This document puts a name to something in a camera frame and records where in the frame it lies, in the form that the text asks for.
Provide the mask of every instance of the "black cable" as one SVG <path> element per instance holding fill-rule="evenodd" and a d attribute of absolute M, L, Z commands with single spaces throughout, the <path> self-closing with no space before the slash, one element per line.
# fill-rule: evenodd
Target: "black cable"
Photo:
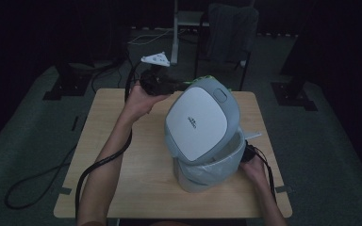
<path fill-rule="evenodd" d="M 106 163 L 116 159 L 117 157 L 119 157 L 120 155 L 122 155 L 125 150 L 127 150 L 127 148 L 129 147 L 129 145 L 131 144 L 131 140 L 132 140 L 132 132 L 130 133 L 130 135 L 128 136 L 128 140 L 125 142 L 124 146 L 115 154 L 106 157 L 98 162 L 95 162 L 94 164 L 92 164 L 90 167 L 88 167 L 87 169 L 84 170 L 84 172 L 81 174 L 78 183 L 77 183 L 77 189 L 75 191 L 75 218 L 77 218 L 78 216 L 78 208 L 79 208 L 79 204 L 80 204 L 80 192 L 81 192 L 81 187 L 84 184 L 84 180 L 85 178 L 88 176 L 88 174 L 90 174 L 92 171 L 102 167 L 103 165 L 105 165 Z"/>
<path fill-rule="evenodd" d="M 129 92 L 130 92 L 130 88 L 131 88 L 131 77 L 134 77 L 135 75 L 135 70 L 138 68 L 138 66 L 140 65 L 140 61 L 137 63 L 137 65 L 135 67 L 133 67 L 130 71 L 130 74 L 128 75 L 127 81 L 125 83 L 125 91 L 124 91 L 124 101 L 126 102 L 129 96 Z M 128 136 L 127 141 L 125 142 L 125 144 L 122 146 L 122 148 L 117 151 L 116 153 L 114 153 L 113 155 L 106 157 L 98 162 L 95 162 L 94 164 L 92 164 L 91 166 L 89 166 L 87 169 L 84 170 L 84 172 L 81 174 L 80 178 L 78 179 L 78 183 L 77 183 L 77 188 L 75 190 L 75 201 L 74 201 L 74 205 L 75 205 L 75 218 L 77 218 L 78 216 L 78 209 L 79 209 L 79 204 L 80 204 L 80 193 L 81 193 L 81 187 L 84 184 L 84 180 L 85 178 L 94 170 L 98 169 L 99 167 L 104 166 L 106 163 L 116 159 L 117 157 L 119 157 L 120 155 L 122 155 L 125 150 L 127 150 L 127 148 L 129 147 L 130 143 L 132 140 L 132 130 Z"/>
<path fill-rule="evenodd" d="M 34 205 L 35 203 L 39 202 L 43 196 L 46 195 L 46 193 L 48 192 L 49 188 L 52 186 L 52 184 L 55 182 L 56 178 L 58 177 L 58 174 L 60 172 L 60 170 L 63 168 L 63 167 L 68 167 L 70 165 L 70 163 L 66 163 L 66 160 L 67 158 L 69 157 L 69 155 L 75 150 L 75 147 L 76 145 L 70 150 L 67 152 L 66 156 L 64 157 L 63 161 L 61 162 L 60 165 L 54 167 L 54 168 L 51 168 L 49 170 L 46 170 L 44 172 L 40 172 L 36 175 L 33 175 L 33 176 L 29 176 L 29 177 L 26 177 L 24 178 L 23 180 L 15 183 L 13 186 L 11 186 L 6 195 L 5 195 L 5 199 L 4 199 L 4 202 L 5 202 L 5 206 L 10 208 L 10 209 L 14 209 L 14 210 L 20 210 L 20 209 L 25 209 L 27 207 L 30 207 L 32 205 Z M 22 183 L 26 182 L 26 181 L 29 181 L 29 180 L 32 180 L 34 178 L 37 178 L 37 177 L 40 177 L 40 176 L 43 176 L 44 174 L 47 174 L 51 171 L 54 171 L 54 170 L 57 170 L 57 172 L 55 173 L 55 175 L 52 177 L 52 180 L 51 182 L 49 183 L 49 185 L 45 188 L 45 190 L 42 192 L 42 194 L 40 194 L 40 196 L 33 202 L 29 202 L 27 204 L 22 204 L 22 205 L 14 205 L 14 204 L 11 204 L 10 201 L 9 201 L 9 197 L 10 197 L 10 194 L 11 192 L 13 192 L 13 190 L 15 188 L 17 188 L 19 185 L 21 185 Z"/>
<path fill-rule="evenodd" d="M 252 145 L 246 145 L 246 149 L 248 149 L 250 152 L 253 152 L 255 155 L 257 155 L 261 159 L 261 161 L 264 163 L 264 165 L 266 166 L 267 173 L 269 175 L 270 191 L 271 191 L 272 197 L 275 200 L 275 203 L 277 203 L 277 199 L 275 197 L 275 186 L 274 186 L 274 178 L 272 176 L 272 168 L 270 167 L 269 162 L 267 161 L 266 155 L 263 154 L 263 152 L 261 152 L 260 149 L 258 149 L 257 147 L 254 147 Z"/>

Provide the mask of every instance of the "white object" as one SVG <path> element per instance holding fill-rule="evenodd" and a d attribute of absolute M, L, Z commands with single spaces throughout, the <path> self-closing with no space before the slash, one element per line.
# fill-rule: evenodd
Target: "white object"
<path fill-rule="evenodd" d="M 164 52 L 162 52 L 161 54 L 155 54 L 151 56 L 143 56 L 140 61 L 164 67 L 170 67 L 170 61 L 166 58 Z"/>
<path fill-rule="evenodd" d="M 209 152 L 227 129 L 227 118 L 204 89 L 191 88 L 169 112 L 166 123 L 180 152 L 194 161 Z"/>

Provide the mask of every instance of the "gray carpet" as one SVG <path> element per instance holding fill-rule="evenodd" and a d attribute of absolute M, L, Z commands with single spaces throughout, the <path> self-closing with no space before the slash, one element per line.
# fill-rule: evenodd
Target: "gray carpet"
<path fill-rule="evenodd" d="M 160 32 L 139 31 L 133 35 Z M 192 35 L 184 35 L 183 39 L 195 41 Z M 192 79 L 193 73 L 195 44 L 186 40 L 180 41 L 178 64 L 169 69 L 171 75 L 181 80 Z M 243 87 L 256 95 L 284 182 L 292 189 L 288 195 L 293 215 L 288 222 L 290 225 L 362 225 L 362 165 L 321 88 L 310 83 L 304 86 L 318 111 L 280 106 L 272 92 L 271 82 L 290 79 L 279 72 L 293 43 L 294 39 L 288 37 L 258 37 Z M 172 39 L 164 37 L 144 45 L 130 45 L 129 52 L 136 63 L 142 56 L 163 51 L 170 59 L 171 48 Z M 233 67 L 203 62 L 198 75 L 215 75 L 227 87 L 236 89 L 240 69 L 233 73 Z M 130 69 L 125 62 L 119 69 L 97 78 L 94 88 L 117 88 L 118 84 L 123 88 Z M 12 210 L 4 204 L 10 186 L 59 165 L 79 139 L 94 93 L 89 87 L 82 97 L 43 101 L 43 95 L 51 90 L 57 77 L 54 68 L 42 74 L 0 133 L 0 225 L 74 225 L 73 219 L 53 215 L 67 168 L 35 205 Z M 35 200 L 53 175 L 52 172 L 18 187 L 10 202 L 21 205 Z M 254 218 L 247 219 L 247 223 L 262 225 L 263 221 Z"/>

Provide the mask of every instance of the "hand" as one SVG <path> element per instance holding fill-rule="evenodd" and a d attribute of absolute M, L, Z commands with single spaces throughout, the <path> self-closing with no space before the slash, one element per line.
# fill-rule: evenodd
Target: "hand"
<path fill-rule="evenodd" d="M 239 164 L 246 173 L 246 176 L 255 184 L 267 183 L 263 161 L 255 155 L 249 162 Z"/>
<path fill-rule="evenodd" d="M 145 114 L 149 114 L 152 107 L 170 95 L 150 96 L 140 86 L 138 81 L 131 89 L 130 95 L 123 108 L 122 117 L 129 122 L 135 122 Z"/>

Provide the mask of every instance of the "cord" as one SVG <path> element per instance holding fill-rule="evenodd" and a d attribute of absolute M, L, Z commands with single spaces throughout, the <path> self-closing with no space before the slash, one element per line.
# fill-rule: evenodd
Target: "cord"
<path fill-rule="evenodd" d="M 125 83 L 125 91 L 124 91 L 124 101 L 126 102 L 126 100 L 128 99 L 129 96 L 129 92 L 130 92 L 130 87 L 131 87 L 131 77 L 134 77 L 135 79 L 135 70 L 138 68 L 138 66 L 140 65 L 140 61 L 137 63 L 137 65 L 135 67 L 133 67 L 130 71 L 130 74 L 128 75 L 127 81 Z M 119 157 L 120 155 L 122 155 L 125 150 L 127 150 L 127 148 L 129 147 L 129 145 L 131 144 L 132 141 L 132 130 L 128 136 L 127 141 L 125 142 L 125 144 L 122 146 L 122 148 L 117 151 L 116 153 L 114 153 L 113 155 L 106 157 L 98 162 L 95 162 L 94 164 L 92 164 L 90 167 L 88 167 L 87 169 L 84 170 L 84 172 L 81 174 L 80 178 L 78 179 L 78 183 L 77 183 L 77 188 L 75 190 L 75 201 L 74 201 L 74 205 L 75 205 L 75 218 L 78 217 L 78 209 L 79 209 L 79 204 L 80 204 L 80 193 L 81 193 L 81 187 L 84 184 L 84 180 L 85 178 L 94 170 L 104 166 L 105 164 L 109 163 L 110 161 L 113 161 L 114 159 L 116 159 L 117 157 Z"/>
<path fill-rule="evenodd" d="M 275 203 L 277 203 L 277 199 L 275 197 L 275 187 L 274 187 L 274 178 L 272 176 L 272 168 L 270 167 L 269 162 L 267 161 L 266 155 L 263 154 L 263 152 L 261 152 L 260 149 L 258 149 L 257 147 L 254 147 L 254 146 L 250 147 L 250 146 L 252 146 L 252 145 L 246 145 L 246 149 L 249 150 L 250 152 L 253 152 L 255 155 L 257 155 L 267 168 L 267 173 L 269 175 L 270 191 L 271 191 L 272 197 L 275 200 Z"/>
<path fill-rule="evenodd" d="M 64 157 L 64 159 L 62 160 L 61 164 L 56 166 L 56 167 L 53 167 L 51 169 L 48 169 L 46 171 L 43 171 L 43 172 L 40 172 L 36 175 L 33 175 L 33 176 L 29 176 L 29 177 L 26 177 L 24 178 L 23 180 L 20 180 L 19 182 L 15 183 L 13 186 L 11 186 L 6 195 L 5 195 L 5 198 L 4 198 L 4 202 L 5 202 L 5 206 L 10 208 L 10 209 L 14 209 L 14 210 L 20 210 L 20 209 L 26 209 L 34 204 L 36 204 L 37 202 L 39 202 L 43 196 L 46 195 L 46 193 L 48 192 L 49 188 L 52 186 L 52 184 L 55 182 L 56 178 L 58 177 L 58 174 L 60 172 L 60 170 L 63 168 L 63 167 L 68 167 L 70 165 L 70 163 L 66 163 L 66 160 L 67 158 L 70 156 L 70 154 L 75 150 L 75 147 L 76 145 L 74 145 L 74 147 L 67 152 L 66 156 Z M 10 198 L 10 195 L 11 195 L 11 192 L 13 192 L 14 189 L 16 189 L 18 186 L 20 186 L 22 183 L 24 182 L 27 182 L 29 180 L 32 180 L 32 179 L 35 179 L 37 177 L 40 177 L 40 176 L 43 176 L 44 174 L 47 174 L 51 171 L 54 171 L 54 170 L 57 170 L 57 172 L 55 173 L 55 175 L 52 177 L 52 180 L 51 182 L 49 183 L 49 185 L 45 188 L 45 190 L 42 192 L 42 194 L 40 194 L 40 196 L 33 202 L 29 202 L 29 203 L 26 203 L 26 204 L 21 204 L 21 205 L 15 205 L 15 204 L 12 204 L 10 203 L 9 201 L 9 198 Z"/>
<path fill-rule="evenodd" d="M 183 31 L 179 32 L 178 35 L 184 33 L 185 31 L 186 31 L 186 30 L 183 30 Z M 164 32 L 164 33 L 161 34 L 161 35 L 141 35 L 141 36 L 138 36 L 138 37 L 134 38 L 133 40 L 129 41 L 128 44 L 135 44 L 135 45 L 145 45 L 145 44 L 149 44 L 149 43 L 153 42 L 154 40 L 160 39 L 161 37 L 167 35 L 169 32 L 171 32 L 171 30 L 167 30 L 166 32 Z M 134 42 L 135 40 L 138 40 L 138 39 L 144 38 L 144 37 L 155 37 L 155 38 L 152 39 L 152 40 L 149 40 L 149 41 L 147 41 L 147 42 L 143 42 L 143 43 L 136 43 L 136 42 Z"/>

